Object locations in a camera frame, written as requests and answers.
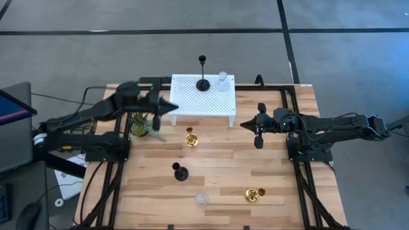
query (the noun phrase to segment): gold object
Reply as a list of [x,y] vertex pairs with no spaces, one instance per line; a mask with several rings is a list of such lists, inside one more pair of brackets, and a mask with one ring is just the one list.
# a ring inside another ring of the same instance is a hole
[[186,127],[186,132],[188,132],[188,133],[193,132],[193,127],[191,127],[191,126]]
[[244,198],[248,203],[254,204],[259,199],[258,191],[255,188],[250,188],[245,191]]
[[185,138],[186,144],[190,147],[196,146],[199,143],[199,138],[196,134],[192,134],[193,128],[191,126],[186,127],[186,132],[189,133]]
[[190,147],[194,147],[199,143],[199,138],[195,134],[189,134],[186,136],[186,144]]
[[266,190],[265,190],[264,188],[259,188],[259,189],[258,189],[258,194],[259,194],[260,196],[264,196],[264,195],[266,194]]

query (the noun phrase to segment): gray concrete floor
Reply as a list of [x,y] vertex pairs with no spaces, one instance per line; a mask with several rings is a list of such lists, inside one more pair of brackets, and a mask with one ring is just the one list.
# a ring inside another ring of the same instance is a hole
[[[285,0],[289,28],[409,27],[409,2]],[[13,0],[0,31],[108,29],[280,28],[271,0]],[[323,117],[346,112],[378,114],[393,121],[409,114],[409,34],[292,34],[301,83],[313,84]],[[33,92],[80,100],[86,86],[227,71],[237,83],[261,74],[267,83],[290,83],[282,34],[106,36],[1,36],[0,86],[22,81]],[[91,92],[89,102],[102,97]],[[37,124],[77,105],[33,96]],[[409,224],[409,148],[405,137],[384,142],[348,141],[333,149],[339,190],[349,226],[405,229]],[[49,174],[49,185],[56,179]],[[50,201],[59,197],[50,193]],[[71,224],[77,197],[50,206],[50,222]]]

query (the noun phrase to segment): black base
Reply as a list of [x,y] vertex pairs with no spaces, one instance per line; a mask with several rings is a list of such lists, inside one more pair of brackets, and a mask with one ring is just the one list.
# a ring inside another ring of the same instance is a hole
[[288,158],[290,161],[297,159],[298,162],[331,162],[332,153],[330,148],[334,143],[317,144],[314,149],[310,149],[308,154],[300,154],[298,149],[298,137],[288,137],[286,139]]
[[185,167],[180,167],[178,170],[174,172],[174,177],[178,181],[184,181],[189,177],[189,171]]
[[129,157],[130,139],[121,139],[121,149],[118,149],[115,153],[107,151],[106,149],[98,149],[96,151],[88,150],[85,156],[87,162],[126,162]]
[[200,91],[206,91],[210,88],[210,83],[206,79],[200,79],[196,83],[196,88]]

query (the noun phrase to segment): table leg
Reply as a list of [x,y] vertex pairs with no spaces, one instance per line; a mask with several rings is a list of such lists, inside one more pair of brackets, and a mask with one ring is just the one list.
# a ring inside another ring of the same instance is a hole
[[176,115],[169,115],[169,119],[171,120],[171,124],[175,126],[176,125]]
[[229,117],[229,127],[233,127],[233,123],[235,122],[236,116],[230,116]]

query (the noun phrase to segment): green plant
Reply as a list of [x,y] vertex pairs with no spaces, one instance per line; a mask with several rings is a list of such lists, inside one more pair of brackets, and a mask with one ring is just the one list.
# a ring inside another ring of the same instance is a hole
[[130,132],[136,137],[144,137],[150,135],[157,138],[163,142],[166,140],[160,136],[160,134],[152,129],[152,121],[148,120],[148,114],[143,116],[143,113],[136,112],[132,118],[132,126],[130,127]]

